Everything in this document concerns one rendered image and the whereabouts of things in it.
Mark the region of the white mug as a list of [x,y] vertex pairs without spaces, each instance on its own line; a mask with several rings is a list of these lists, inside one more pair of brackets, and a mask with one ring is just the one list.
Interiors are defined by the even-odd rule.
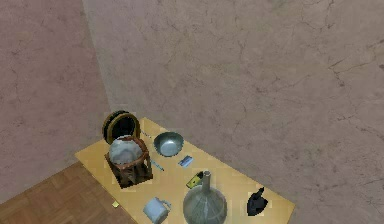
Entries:
[[171,204],[158,197],[152,198],[143,208],[144,214],[153,224],[161,224],[171,211]]

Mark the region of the grey metal bowl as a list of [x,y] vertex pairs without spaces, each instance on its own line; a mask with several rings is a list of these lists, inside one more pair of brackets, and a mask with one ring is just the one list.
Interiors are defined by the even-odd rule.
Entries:
[[177,155],[183,147],[184,138],[176,132],[164,132],[154,139],[154,148],[164,157]]

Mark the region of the black round plate gold rim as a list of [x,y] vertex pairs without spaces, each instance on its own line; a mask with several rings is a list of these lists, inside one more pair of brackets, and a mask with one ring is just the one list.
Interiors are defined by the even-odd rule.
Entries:
[[139,138],[140,123],[132,113],[118,110],[107,116],[102,127],[102,134],[108,144],[125,135]]

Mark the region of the yellow wooden table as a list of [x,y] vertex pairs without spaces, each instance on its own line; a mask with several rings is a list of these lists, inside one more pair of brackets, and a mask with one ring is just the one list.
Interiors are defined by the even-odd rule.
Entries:
[[[163,157],[154,149],[153,140],[165,129],[147,118],[140,120],[140,128],[152,136],[150,139],[141,133],[150,158],[165,170],[153,166],[153,178],[146,182],[121,189],[105,159],[109,145],[103,140],[76,153],[83,166],[138,224],[151,224],[143,208],[154,197],[171,203],[171,211],[163,224],[187,224],[183,216],[183,200],[188,192],[186,183],[202,170],[211,172],[211,185],[227,200],[225,224],[288,224],[294,210],[294,204],[289,200],[266,188],[263,197],[268,200],[267,207],[257,216],[248,216],[247,201],[252,193],[263,187],[262,184],[189,142],[183,144],[177,155]],[[180,166],[179,162],[187,155],[193,161],[188,167]]]

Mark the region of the white round plate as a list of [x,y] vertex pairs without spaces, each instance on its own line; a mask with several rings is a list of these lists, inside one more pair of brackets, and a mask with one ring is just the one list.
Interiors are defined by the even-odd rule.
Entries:
[[109,159],[115,164],[128,164],[143,154],[140,146],[130,135],[120,136],[110,145]]

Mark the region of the brown wooden rack stand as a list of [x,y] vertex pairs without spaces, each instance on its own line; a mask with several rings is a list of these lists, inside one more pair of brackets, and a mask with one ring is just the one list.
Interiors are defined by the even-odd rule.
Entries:
[[133,140],[140,146],[143,152],[135,161],[119,165],[110,161],[109,152],[105,155],[106,161],[121,189],[140,184],[153,178],[147,146],[143,140],[137,137],[133,137]]

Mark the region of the grey glass flask vase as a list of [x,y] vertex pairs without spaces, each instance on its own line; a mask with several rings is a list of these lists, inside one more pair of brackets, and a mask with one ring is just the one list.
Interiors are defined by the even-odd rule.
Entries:
[[188,191],[183,201],[183,215],[187,224],[224,224],[227,201],[216,188],[210,186],[211,173],[203,172],[202,184]]

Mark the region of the black small statue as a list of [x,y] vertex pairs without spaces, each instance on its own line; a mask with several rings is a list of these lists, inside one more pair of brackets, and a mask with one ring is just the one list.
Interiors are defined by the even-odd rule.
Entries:
[[262,194],[264,188],[260,188],[256,193],[253,193],[247,201],[247,215],[256,216],[264,211],[268,204],[268,200],[265,199]]

